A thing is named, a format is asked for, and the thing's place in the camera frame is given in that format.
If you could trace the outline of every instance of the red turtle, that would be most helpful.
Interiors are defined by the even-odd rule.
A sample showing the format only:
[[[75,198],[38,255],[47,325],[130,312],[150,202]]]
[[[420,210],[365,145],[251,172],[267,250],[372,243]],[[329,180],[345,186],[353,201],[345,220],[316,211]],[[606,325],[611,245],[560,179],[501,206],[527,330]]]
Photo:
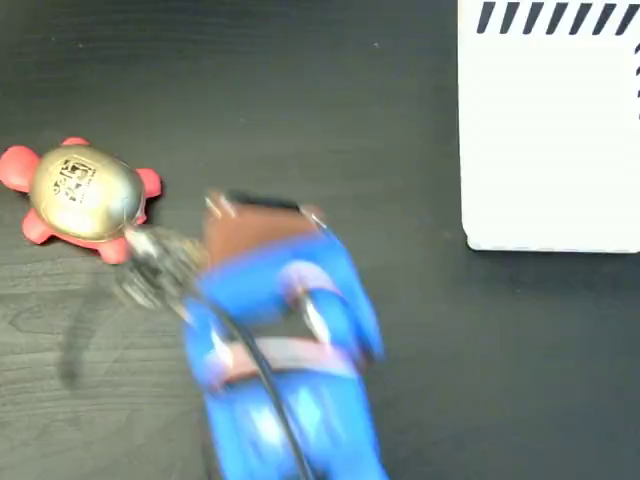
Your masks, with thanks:
[[[22,221],[27,239],[42,244],[57,237],[97,250],[109,264],[127,260],[124,227],[144,223],[146,200],[162,193],[154,170],[133,169],[79,137],[42,158],[28,147],[10,147],[0,157],[0,181],[29,195]]]

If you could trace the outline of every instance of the table surface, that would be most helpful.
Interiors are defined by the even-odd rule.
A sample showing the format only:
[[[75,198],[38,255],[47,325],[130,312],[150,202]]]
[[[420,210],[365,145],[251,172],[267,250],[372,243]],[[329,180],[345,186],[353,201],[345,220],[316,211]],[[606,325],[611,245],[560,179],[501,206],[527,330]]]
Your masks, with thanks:
[[[327,210],[386,338],[367,381],[392,478],[637,478],[638,259],[465,247],[455,2],[16,0],[0,20],[2,148],[81,135],[153,167],[152,220],[188,234],[211,186]],[[0,203],[0,477],[204,478],[179,323]]]

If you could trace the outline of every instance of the white box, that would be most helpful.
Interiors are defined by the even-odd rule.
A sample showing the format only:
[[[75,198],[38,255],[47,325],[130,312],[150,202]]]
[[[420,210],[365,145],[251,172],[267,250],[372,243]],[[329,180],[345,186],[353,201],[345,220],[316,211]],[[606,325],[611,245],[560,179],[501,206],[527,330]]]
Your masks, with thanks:
[[[640,251],[639,4],[458,0],[458,72],[471,248]]]

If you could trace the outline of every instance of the black cable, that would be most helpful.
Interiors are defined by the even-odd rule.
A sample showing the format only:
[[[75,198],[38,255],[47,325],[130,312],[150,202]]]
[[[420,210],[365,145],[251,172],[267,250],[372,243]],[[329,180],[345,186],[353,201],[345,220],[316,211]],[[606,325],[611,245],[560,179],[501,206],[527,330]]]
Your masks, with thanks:
[[[260,348],[256,344],[251,333],[239,323],[233,321],[231,316],[229,316],[225,311],[223,311],[220,307],[216,306],[210,300],[206,299],[202,293],[193,289],[191,292],[196,300],[202,302],[209,310],[211,310],[229,329],[231,334],[236,337],[242,346],[247,350],[249,355],[251,356],[251,360],[256,364],[258,368],[258,374],[260,376],[260,380],[264,385],[267,394],[269,395],[269,399],[273,404],[273,407],[276,410],[276,415],[278,416],[278,420],[284,429],[285,436],[287,437],[287,441],[289,442],[289,447],[293,453],[293,456],[296,460],[296,464],[298,467],[298,472],[301,476],[300,480],[315,480],[313,475],[313,471],[309,466],[309,462],[307,461],[302,448],[300,447],[300,443],[293,432],[293,428],[291,426],[291,422],[287,416],[287,412],[285,410],[285,404],[282,400],[280,392],[275,385],[273,369],[269,364],[269,361],[266,359],[264,354],[260,351]]]
[[[315,480],[289,421],[285,403],[275,385],[273,369],[253,336],[244,326],[235,322],[228,312],[207,299],[194,284],[197,266],[189,254],[190,249],[184,248],[185,239],[167,231],[159,231],[159,234],[154,236],[153,231],[155,229],[145,228],[144,230],[136,229],[137,233],[133,232],[146,235],[144,240],[149,243],[145,248],[151,248],[141,254],[136,251],[135,245],[132,245],[131,260],[125,264],[125,269],[122,271],[124,275],[118,279],[119,290],[147,308],[163,305],[175,307],[182,303],[185,297],[192,296],[217,315],[231,334],[244,346],[255,363],[260,380],[274,406],[294,455],[300,480]]]

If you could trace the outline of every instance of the turtle leg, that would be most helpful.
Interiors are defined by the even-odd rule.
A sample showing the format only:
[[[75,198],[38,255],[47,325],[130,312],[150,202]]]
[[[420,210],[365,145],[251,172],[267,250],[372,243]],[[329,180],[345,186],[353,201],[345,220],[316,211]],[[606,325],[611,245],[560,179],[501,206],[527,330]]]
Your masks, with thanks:
[[[33,208],[22,220],[22,233],[28,240],[38,245],[46,242],[54,234],[51,227],[42,221]]]
[[[138,172],[138,175],[140,175],[142,179],[144,196],[146,198],[157,197],[162,193],[162,180],[160,180],[160,175],[158,175],[155,170],[151,168],[137,168],[136,172]]]
[[[129,245],[124,237],[101,243],[97,250],[102,260],[111,265],[124,263],[129,259]]]
[[[11,190],[29,193],[40,157],[28,147],[14,145],[0,157],[0,182]]]
[[[64,147],[67,147],[69,145],[89,145],[89,141],[85,140],[82,137],[69,137],[65,139],[64,142],[62,142],[62,145]]]

